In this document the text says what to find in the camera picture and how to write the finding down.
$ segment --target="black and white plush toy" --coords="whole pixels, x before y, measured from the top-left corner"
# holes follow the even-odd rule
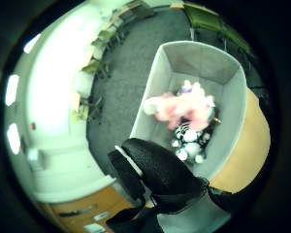
[[[176,149],[175,154],[180,160],[204,162],[205,146],[210,139],[209,133],[189,129],[188,122],[184,122],[175,130],[175,136],[172,147]]]

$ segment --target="stuffed toy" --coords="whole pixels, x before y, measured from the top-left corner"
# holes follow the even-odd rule
[[[157,120],[168,121],[170,130],[186,119],[190,129],[200,131],[209,125],[214,106],[213,96],[206,96],[199,83],[191,84],[186,80],[178,95],[164,93],[146,99],[144,111],[155,115]]]
[[[205,147],[210,140],[211,130],[196,131],[189,129],[189,122],[183,122],[175,130],[171,142],[175,155],[189,163],[203,163],[206,159]]]

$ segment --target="wooden cabinet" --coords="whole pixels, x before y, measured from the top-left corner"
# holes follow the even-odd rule
[[[84,227],[93,223],[112,232],[106,220],[119,211],[132,207],[111,185],[81,199],[58,203],[41,203],[45,214],[65,232],[86,232]]]

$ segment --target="wooden desk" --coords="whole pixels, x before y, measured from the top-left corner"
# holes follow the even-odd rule
[[[77,92],[73,91],[71,93],[71,110],[78,112],[80,102],[81,102],[81,96]]]
[[[269,125],[250,89],[240,137],[222,169],[210,180],[210,186],[238,192],[250,184],[261,170],[271,145]]]
[[[83,68],[84,66],[87,66],[93,56],[93,54],[95,53],[95,49],[93,50],[89,50],[86,52],[85,58],[83,63],[81,64],[81,68]]]

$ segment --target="gray carpet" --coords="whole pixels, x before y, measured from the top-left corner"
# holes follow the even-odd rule
[[[108,152],[130,135],[158,47],[166,42],[190,40],[189,23],[184,12],[178,10],[161,11],[154,17],[131,22],[126,30],[129,34],[123,44],[115,45],[104,55],[104,60],[110,63],[111,77],[96,79],[92,88],[93,100],[103,97],[103,112],[87,124],[87,140],[105,173],[111,172]],[[199,41],[223,49],[215,33],[201,31]],[[236,49],[228,51],[245,65]],[[248,73],[248,82],[260,84],[254,69]]]

